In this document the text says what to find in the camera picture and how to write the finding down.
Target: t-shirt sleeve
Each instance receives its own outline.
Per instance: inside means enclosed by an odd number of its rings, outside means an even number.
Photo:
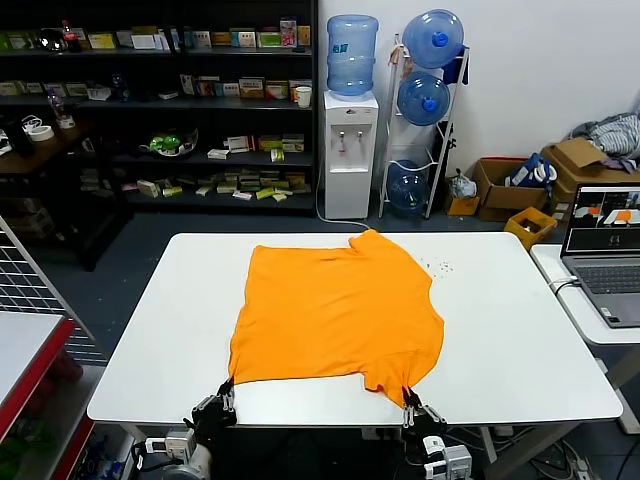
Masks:
[[[404,406],[402,387],[414,387],[438,360],[424,352],[400,352],[385,355],[364,366],[365,388],[384,392],[396,405]]]

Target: bottle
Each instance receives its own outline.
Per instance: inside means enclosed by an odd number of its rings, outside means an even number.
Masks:
[[[47,99],[49,100],[49,105],[51,106],[51,109],[56,116],[56,122],[58,122],[58,126],[61,129],[67,130],[76,126],[76,122],[69,114],[69,111],[64,102],[55,94],[55,92],[51,88],[47,90]]]
[[[113,88],[116,90],[116,95],[121,102],[128,102],[131,100],[131,92],[129,91],[129,87],[127,86],[127,81],[124,77],[119,73],[114,73],[111,75],[111,80],[113,82]]]
[[[67,44],[67,50],[70,52],[78,53],[82,50],[80,40],[78,40],[78,35],[71,31],[68,20],[62,21],[62,38],[64,38],[64,41]]]

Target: tape roll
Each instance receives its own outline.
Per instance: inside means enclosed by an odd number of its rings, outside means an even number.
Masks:
[[[49,140],[53,138],[55,134],[53,133],[53,128],[49,125],[41,125],[39,127],[34,127],[31,131],[28,132],[29,138],[34,142],[44,142],[45,140]]]

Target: cardboard box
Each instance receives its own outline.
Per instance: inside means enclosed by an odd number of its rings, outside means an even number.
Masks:
[[[557,225],[558,222],[549,215],[545,215],[536,208],[529,207],[507,220],[504,231],[513,233],[520,239],[522,246],[529,251],[531,247],[542,241]]]
[[[479,203],[480,197],[453,198],[451,194],[447,194],[447,215],[454,217],[475,215]]]
[[[478,185],[480,205],[504,210],[524,210],[527,207],[541,209],[547,199],[544,188],[504,186],[505,177],[523,163],[521,160],[478,160],[473,179]]]
[[[625,170],[613,170],[604,165],[588,164],[576,171],[573,169],[576,161],[569,160],[566,156],[567,150],[558,148],[558,145],[543,148],[542,156],[555,167],[558,172],[558,182],[570,191],[575,191],[579,183],[640,183],[640,172],[630,174]]]
[[[581,174],[588,168],[596,170],[605,168],[601,161],[605,160],[607,155],[585,138],[572,138],[556,143],[552,148],[558,160],[574,173]]]

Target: water jug rack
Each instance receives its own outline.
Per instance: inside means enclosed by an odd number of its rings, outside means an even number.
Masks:
[[[455,90],[451,94],[451,105],[449,107],[449,111],[444,116],[444,118],[440,120],[440,122],[447,121],[447,127],[445,131],[443,132],[437,123],[435,125],[429,125],[426,127],[413,127],[415,129],[417,128],[424,128],[429,130],[432,130],[433,128],[438,129],[443,140],[442,140],[442,144],[440,146],[440,151],[438,152],[438,155],[437,155],[438,158],[436,161],[434,159],[434,156],[431,153],[431,148],[430,148],[433,142],[433,135],[429,135],[431,139],[429,142],[424,142],[422,144],[402,143],[402,140],[400,139],[401,130],[403,129],[403,127],[405,127],[408,124],[408,122],[404,118],[402,118],[402,113],[398,109],[398,89],[400,88],[400,82],[405,76],[405,69],[408,70],[406,72],[406,75],[408,75],[411,72],[411,66],[413,62],[411,61],[411,55],[409,55],[408,49],[400,41],[400,35],[396,33],[395,47],[390,58],[391,78],[389,81],[389,95],[387,96],[388,102],[389,102],[389,105],[388,105],[389,108],[387,109],[387,112],[388,112],[387,122],[386,122],[387,141],[386,141],[384,158],[383,158],[384,170],[382,175],[382,185],[380,186],[380,210],[378,212],[378,217],[382,217],[382,214],[384,213],[385,204],[389,202],[389,199],[387,197],[387,176],[388,176],[389,167],[391,166],[391,164],[395,163],[396,165],[398,165],[400,168],[403,168],[404,170],[408,170],[408,171],[415,170],[415,169],[403,167],[402,165],[396,163],[396,159],[394,159],[393,157],[395,156],[396,152],[398,152],[403,148],[416,149],[416,147],[424,148],[427,153],[426,159],[429,160],[425,165],[419,167],[417,170],[423,170],[426,173],[427,168],[430,168],[430,167],[436,168],[436,173],[433,176],[434,181],[433,181],[433,184],[431,185],[429,202],[427,203],[427,206],[424,212],[424,217],[429,218],[429,216],[431,215],[431,206],[433,204],[433,199],[435,198],[436,188],[438,185],[438,178],[440,178],[442,161],[444,159],[444,155],[447,150],[449,137],[451,136],[451,128],[453,125],[453,115],[455,113],[456,99],[458,97],[460,86],[462,85],[464,72],[467,68],[467,62],[469,61],[469,48],[464,47],[464,51],[462,55],[457,57],[457,59],[462,60],[460,73],[458,74],[457,82],[455,84]]]

